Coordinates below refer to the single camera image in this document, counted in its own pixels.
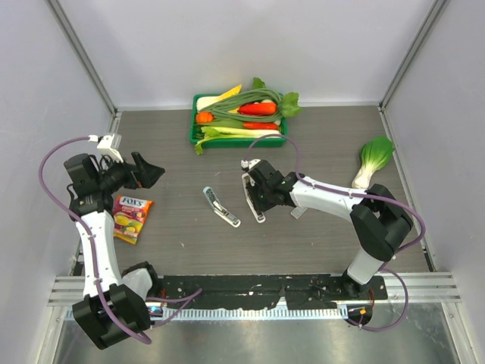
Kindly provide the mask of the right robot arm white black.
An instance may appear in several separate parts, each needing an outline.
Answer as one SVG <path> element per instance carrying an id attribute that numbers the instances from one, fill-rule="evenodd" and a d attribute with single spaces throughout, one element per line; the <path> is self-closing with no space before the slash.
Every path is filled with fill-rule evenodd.
<path id="1" fill-rule="evenodd" d="M 282 175 L 266 160 L 241 161 L 246 202 L 258 223 L 276 206 L 289 206 L 295 213 L 314 209 L 352 223 L 359 251 L 342 275 L 343 293 L 362 298 L 369 281 L 383 263 L 395 255 L 413 227 L 412 219 L 382 185 L 369 190 L 323 184 L 303 174 Z"/>

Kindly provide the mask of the white stapler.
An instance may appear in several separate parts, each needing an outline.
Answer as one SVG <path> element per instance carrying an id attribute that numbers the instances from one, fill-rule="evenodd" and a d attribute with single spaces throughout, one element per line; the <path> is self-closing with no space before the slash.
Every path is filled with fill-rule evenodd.
<path id="1" fill-rule="evenodd" d="M 254 180 L 249 176 L 248 173 L 243 173 L 242 174 L 242 186 L 243 186 L 243 191 L 245 194 L 246 202 L 255 218 L 255 220 L 259 223 L 262 224 L 265 222 L 266 217 L 264 216 L 264 213 L 259 210 L 259 208 L 256 206 L 254 199 L 252 198 L 251 192 L 255 192 L 255 182 Z"/>

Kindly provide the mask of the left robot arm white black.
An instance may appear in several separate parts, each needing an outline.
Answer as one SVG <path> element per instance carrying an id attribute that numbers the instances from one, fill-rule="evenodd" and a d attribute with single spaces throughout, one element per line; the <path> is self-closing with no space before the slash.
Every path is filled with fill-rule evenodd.
<path id="1" fill-rule="evenodd" d="M 151 188 L 165 173 L 138 152 L 133 163 L 111 162 L 102 170 L 95 156 L 82 153 L 64 167 L 72 182 L 69 213 L 79 232 L 85 268 L 83 298 L 73 305 L 77 324 L 100 349 L 132 337 L 143 344 L 151 320 L 146 302 L 160 297 L 161 283 L 148 262 L 120 272 L 114 248 L 113 195 L 120 188 Z"/>

